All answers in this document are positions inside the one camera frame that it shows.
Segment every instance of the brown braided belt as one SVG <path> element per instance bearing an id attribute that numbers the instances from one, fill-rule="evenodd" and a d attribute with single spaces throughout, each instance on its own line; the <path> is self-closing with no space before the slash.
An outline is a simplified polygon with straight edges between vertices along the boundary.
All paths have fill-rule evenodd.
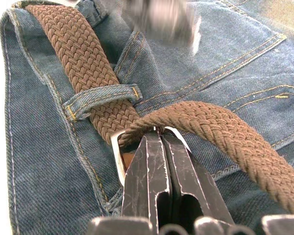
<path id="1" fill-rule="evenodd" d="M 86 19 L 74 8 L 29 5 L 65 69 L 76 93 L 118 84 L 100 42 Z M 250 179 L 283 208 L 294 213 L 294 169 L 237 115 L 202 102 L 180 102 L 139 118 L 127 100 L 91 111 L 90 120 L 103 139 L 126 129 L 120 144 L 129 144 L 153 126 L 171 126 L 194 133 L 226 153 Z"/>

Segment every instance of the jeans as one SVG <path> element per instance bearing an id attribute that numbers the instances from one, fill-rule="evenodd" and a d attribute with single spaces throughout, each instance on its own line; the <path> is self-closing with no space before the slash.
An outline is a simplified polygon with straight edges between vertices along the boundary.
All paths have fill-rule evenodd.
<path id="1" fill-rule="evenodd" d="M 122 190 L 112 148 L 86 118 L 90 107 L 82 109 L 86 102 L 105 102 L 109 94 L 128 98 L 141 116 L 186 100 L 225 107 L 294 167 L 294 23 L 266 12 L 269 2 L 189 2 L 201 17 L 194 50 L 146 39 L 118 14 L 108 14 L 99 0 L 82 0 L 76 7 L 121 84 L 86 94 L 74 94 L 37 20 L 22 8 L 7 10 L 0 33 L 13 232 L 82 234 L 93 217 L 120 215 Z M 69 117 L 68 105 L 79 111 L 77 117 Z M 213 145 L 182 135 L 212 174 L 236 223 L 258 234 L 263 215 L 287 213 Z"/>

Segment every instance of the braided belt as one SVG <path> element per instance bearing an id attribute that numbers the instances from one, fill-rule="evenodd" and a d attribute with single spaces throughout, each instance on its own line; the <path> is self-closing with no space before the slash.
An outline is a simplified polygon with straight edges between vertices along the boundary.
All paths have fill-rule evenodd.
<path id="1" fill-rule="evenodd" d="M 76 9 L 29 5 L 26 10 L 41 24 L 76 93 L 119 83 L 98 37 Z M 153 126 L 197 134 L 226 153 L 262 190 L 294 213 L 294 169 L 227 109 L 202 102 L 180 102 L 139 118 L 128 100 L 118 100 L 93 108 L 90 120 L 107 143 L 110 135 L 121 129 L 126 129 L 120 139 L 123 145 Z"/>

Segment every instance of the denim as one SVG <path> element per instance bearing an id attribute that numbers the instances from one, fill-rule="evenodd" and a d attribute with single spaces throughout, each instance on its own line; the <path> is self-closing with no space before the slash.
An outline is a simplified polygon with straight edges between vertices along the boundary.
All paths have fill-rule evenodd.
<path id="1" fill-rule="evenodd" d="M 141 100 L 142 93 L 137 85 L 110 85 L 79 92 L 64 103 L 66 116 L 71 121 L 90 115 L 90 109 L 119 99 L 128 99 L 133 104 Z"/>
<path id="2" fill-rule="evenodd" d="M 98 0 L 81 0 L 76 8 L 122 84 L 117 92 L 138 92 L 139 99 L 130 95 L 140 116 L 179 101 L 213 103 L 255 128 L 294 167 L 294 28 L 277 27 L 272 14 L 259 11 L 268 1 L 255 1 L 189 2 L 201 17 L 196 50 L 132 32 Z M 66 108 L 82 110 L 81 100 L 99 105 L 94 100 L 115 87 L 75 94 L 39 23 L 24 9 L 7 10 L 0 32 L 13 232 L 82 234 L 93 217 L 119 215 L 122 189 L 112 148 L 84 118 L 90 106 L 75 121 Z M 236 223 L 259 231 L 261 216 L 287 213 L 212 144 L 182 135 Z"/>

